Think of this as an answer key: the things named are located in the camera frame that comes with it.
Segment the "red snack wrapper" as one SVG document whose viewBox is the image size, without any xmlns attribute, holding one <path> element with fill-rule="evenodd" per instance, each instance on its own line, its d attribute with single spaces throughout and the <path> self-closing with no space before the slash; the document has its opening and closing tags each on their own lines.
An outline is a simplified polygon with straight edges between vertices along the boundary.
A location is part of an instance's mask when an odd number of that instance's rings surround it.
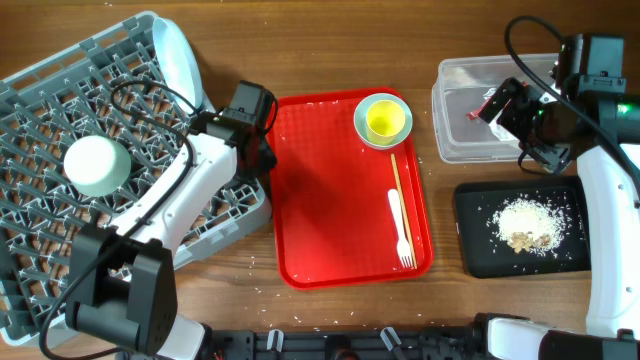
<svg viewBox="0 0 640 360">
<path fill-rule="evenodd" d="M 491 102 L 491 100 L 491 97 L 486 97 L 484 103 L 479 108 L 467 113 L 466 117 L 471 121 L 478 119 L 480 117 L 481 111 Z"/>
</svg>

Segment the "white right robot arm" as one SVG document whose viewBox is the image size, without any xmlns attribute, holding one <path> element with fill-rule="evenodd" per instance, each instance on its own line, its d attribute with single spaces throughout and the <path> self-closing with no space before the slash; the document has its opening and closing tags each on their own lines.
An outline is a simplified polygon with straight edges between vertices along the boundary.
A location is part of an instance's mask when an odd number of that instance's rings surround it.
<svg viewBox="0 0 640 360">
<path fill-rule="evenodd" d="M 568 102 L 505 80 L 481 108 L 551 173 L 577 164 L 588 211 L 592 271 L 585 334 L 490 315 L 485 351 L 497 359 L 639 356 L 639 106 L 620 93 L 584 91 Z"/>
</svg>

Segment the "wooden chopstick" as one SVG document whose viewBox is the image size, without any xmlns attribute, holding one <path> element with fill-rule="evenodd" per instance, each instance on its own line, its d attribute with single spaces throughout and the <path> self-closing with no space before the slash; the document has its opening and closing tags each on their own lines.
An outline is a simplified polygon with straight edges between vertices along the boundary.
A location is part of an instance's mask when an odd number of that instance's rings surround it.
<svg viewBox="0 0 640 360">
<path fill-rule="evenodd" d="M 400 179 L 400 175 L 399 175 L 398 164 L 397 164 L 397 160 L 396 160 L 396 157 L 395 157 L 394 154 L 391 154 L 390 158 L 391 158 L 391 165 L 392 165 L 392 170 L 393 170 L 395 184 L 396 184 L 396 190 L 398 191 L 399 197 L 400 197 L 402 214 L 403 214 L 403 218 L 404 218 L 405 233 L 407 235 L 407 238 L 408 238 L 408 241 L 409 241 L 409 244 L 410 244 L 411 254 L 412 254 L 413 263 L 414 263 L 414 267 L 411 268 L 411 269 L 416 269 L 417 268 L 417 260 L 416 260 L 416 256 L 415 256 L 414 246 L 413 246 L 413 240 L 412 240 L 412 233 L 411 233 L 409 218 L 408 218 L 407 209 L 406 209 L 404 196 L 403 196 L 403 190 L 402 190 L 402 184 L 401 184 L 401 179 Z"/>
</svg>

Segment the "white plastic fork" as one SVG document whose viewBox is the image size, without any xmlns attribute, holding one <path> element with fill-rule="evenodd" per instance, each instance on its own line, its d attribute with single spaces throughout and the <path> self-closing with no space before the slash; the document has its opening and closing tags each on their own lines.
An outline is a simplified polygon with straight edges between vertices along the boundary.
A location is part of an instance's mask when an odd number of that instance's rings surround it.
<svg viewBox="0 0 640 360">
<path fill-rule="evenodd" d="M 388 202 L 391 214 L 396 228 L 397 243 L 396 252 L 403 268 L 413 268 L 413 258 L 411 254 L 410 244 L 405 233 L 404 218 L 402 214 L 399 193 L 396 189 L 390 189 L 387 192 Z"/>
</svg>

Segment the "yellow cup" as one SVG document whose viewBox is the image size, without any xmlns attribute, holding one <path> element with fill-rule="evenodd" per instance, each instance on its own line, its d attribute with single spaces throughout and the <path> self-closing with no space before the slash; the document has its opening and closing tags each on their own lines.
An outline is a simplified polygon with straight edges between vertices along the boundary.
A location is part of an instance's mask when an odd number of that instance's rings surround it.
<svg viewBox="0 0 640 360">
<path fill-rule="evenodd" d="M 386 146 L 399 135 L 406 123 L 402 107 L 392 100 L 373 103 L 366 113 L 366 135 L 375 144 Z"/>
</svg>

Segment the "grey dishwasher rack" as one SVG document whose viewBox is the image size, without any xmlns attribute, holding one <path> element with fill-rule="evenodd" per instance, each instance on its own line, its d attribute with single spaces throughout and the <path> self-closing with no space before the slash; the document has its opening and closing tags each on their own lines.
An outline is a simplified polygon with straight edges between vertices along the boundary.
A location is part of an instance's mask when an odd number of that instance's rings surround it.
<svg viewBox="0 0 640 360">
<path fill-rule="evenodd" d="M 178 154 L 171 133 L 129 117 L 148 112 L 176 132 L 191 113 L 167 94 L 156 57 L 151 11 L 134 15 L 1 83 L 1 338 L 36 346 L 73 336 L 54 302 L 66 288 L 73 238 L 88 223 L 108 226 L 129 210 Z M 130 178 L 102 197 L 79 193 L 63 158 L 87 135 L 106 136 L 132 154 Z"/>
</svg>

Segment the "green bowl with rice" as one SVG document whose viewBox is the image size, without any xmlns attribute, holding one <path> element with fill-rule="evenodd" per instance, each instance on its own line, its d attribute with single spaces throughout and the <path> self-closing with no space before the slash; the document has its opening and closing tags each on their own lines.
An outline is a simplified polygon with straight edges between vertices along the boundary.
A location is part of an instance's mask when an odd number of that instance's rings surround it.
<svg viewBox="0 0 640 360">
<path fill-rule="evenodd" d="M 75 189 L 89 197 L 114 193 L 129 178 L 127 149 L 106 137 L 90 135 L 75 141 L 63 159 L 64 172 Z"/>
</svg>

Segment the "red plastic tray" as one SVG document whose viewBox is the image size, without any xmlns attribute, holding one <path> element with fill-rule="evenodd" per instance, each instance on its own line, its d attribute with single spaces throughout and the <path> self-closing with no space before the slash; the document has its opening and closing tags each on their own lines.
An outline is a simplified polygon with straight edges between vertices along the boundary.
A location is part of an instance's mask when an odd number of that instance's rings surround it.
<svg viewBox="0 0 640 360">
<path fill-rule="evenodd" d="M 389 150 L 365 145 L 354 111 L 391 87 L 286 97 L 268 138 L 277 165 L 270 184 L 278 269 L 298 290 L 402 280 L 434 261 L 420 170 L 411 138 Z M 417 268 L 403 268 L 387 192 L 397 160 Z"/>
</svg>

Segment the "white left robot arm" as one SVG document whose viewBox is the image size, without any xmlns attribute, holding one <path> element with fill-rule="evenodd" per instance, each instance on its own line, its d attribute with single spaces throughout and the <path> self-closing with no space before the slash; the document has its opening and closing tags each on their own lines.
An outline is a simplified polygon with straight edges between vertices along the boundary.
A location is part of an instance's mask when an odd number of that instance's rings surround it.
<svg viewBox="0 0 640 360">
<path fill-rule="evenodd" d="M 131 351 L 164 359 L 214 359 L 212 329 L 178 313 L 174 257 L 216 192 L 235 178 L 270 171 L 266 136 L 276 111 L 204 113 L 169 167 L 106 227 L 82 226 L 72 242 L 66 325 Z"/>
</svg>

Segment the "light blue plate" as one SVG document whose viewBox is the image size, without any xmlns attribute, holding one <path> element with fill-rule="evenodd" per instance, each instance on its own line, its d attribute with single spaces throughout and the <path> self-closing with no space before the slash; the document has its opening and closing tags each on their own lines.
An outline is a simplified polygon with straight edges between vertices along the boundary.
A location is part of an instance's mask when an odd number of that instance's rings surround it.
<svg viewBox="0 0 640 360">
<path fill-rule="evenodd" d="M 177 92 L 177 104 L 187 113 L 202 105 L 204 91 L 194 52 L 181 29 L 166 18 L 152 24 L 156 57 L 166 85 Z"/>
</svg>

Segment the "small green bowl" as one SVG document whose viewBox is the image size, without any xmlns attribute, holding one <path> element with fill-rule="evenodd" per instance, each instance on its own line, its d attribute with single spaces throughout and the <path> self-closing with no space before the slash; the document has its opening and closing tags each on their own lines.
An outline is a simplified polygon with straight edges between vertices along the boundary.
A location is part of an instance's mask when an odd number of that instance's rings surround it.
<svg viewBox="0 0 640 360">
<path fill-rule="evenodd" d="M 376 150 L 389 150 L 408 138 L 413 127 L 413 115 L 398 96 L 375 93 L 356 106 L 354 127 L 365 145 Z"/>
</svg>

